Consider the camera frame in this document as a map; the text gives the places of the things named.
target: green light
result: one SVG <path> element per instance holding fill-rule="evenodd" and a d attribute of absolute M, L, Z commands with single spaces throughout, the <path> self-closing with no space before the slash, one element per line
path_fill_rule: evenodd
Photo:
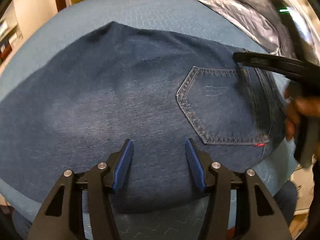
<path fill-rule="evenodd" d="M 288 9 L 280 9 L 279 12 L 281 12 L 281 13 L 290 13 L 290 10 L 288 10 Z"/>

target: metal screw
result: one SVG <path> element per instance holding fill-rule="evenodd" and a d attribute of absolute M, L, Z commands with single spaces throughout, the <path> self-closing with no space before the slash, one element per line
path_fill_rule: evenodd
<path fill-rule="evenodd" d="M 254 170 L 248 169 L 248 170 L 247 170 L 247 174 L 252 177 L 252 176 L 254 176 L 256 173 L 254 172 Z"/>
<path fill-rule="evenodd" d="M 211 166 L 212 166 L 212 168 L 214 168 L 214 169 L 220 169 L 221 164 L 218 163 L 218 162 L 213 162 L 213 163 L 211 163 Z"/>
<path fill-rule="evenodd" d="M 70 177 L 70 176 L 72 175 L 72 170 L 66 170 L 66 171 L 64 171 L 63 175 L 64 175 L 65 177 Z"/>
<path fill-rule="evenodd" d="M 106 167 L 107 167 L 107 164 L 106 164 L 106 163 L 99 163 L 99 164 L 98 164 L 98 169 L 99 169 L 99 170 L 104 170 Z"/>

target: back pocket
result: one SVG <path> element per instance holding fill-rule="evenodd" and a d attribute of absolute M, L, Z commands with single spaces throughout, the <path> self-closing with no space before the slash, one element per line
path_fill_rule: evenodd
<path fill-rule="evenodd" d="M 204 144 L 255 145 L 269 138 L 267 129 L 257 128 L 254 96 L 246 69 L 194 66 L 177 92 L 177 102 Z"/>

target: red tag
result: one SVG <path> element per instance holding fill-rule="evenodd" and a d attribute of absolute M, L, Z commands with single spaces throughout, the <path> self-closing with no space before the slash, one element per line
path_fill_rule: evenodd
<path fill-rule="evenodd" d="M 255 144 L 254 146 L 255 147 L 261 147 L 261 146 L 265 146 L 266 144 L 265 143 L 257 143 L 257 144 Z"/>

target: cabinet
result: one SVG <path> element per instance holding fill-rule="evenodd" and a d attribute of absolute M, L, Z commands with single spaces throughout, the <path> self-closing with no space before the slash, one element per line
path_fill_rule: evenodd
<path fill-rule="evenodd" d="M 291 175 L 291 181 L 298 189 L 298 201 L 295 215 L 309 212 L 313 200 L 314 188 L 312 167 L 309 169 L 302 169 L 299 165 L 297 170 Z"/>
<path fill-rule="evenodd" d="M 24 41 L 57 13 L 55 0 L 13 0 L 13 3 Z"/>

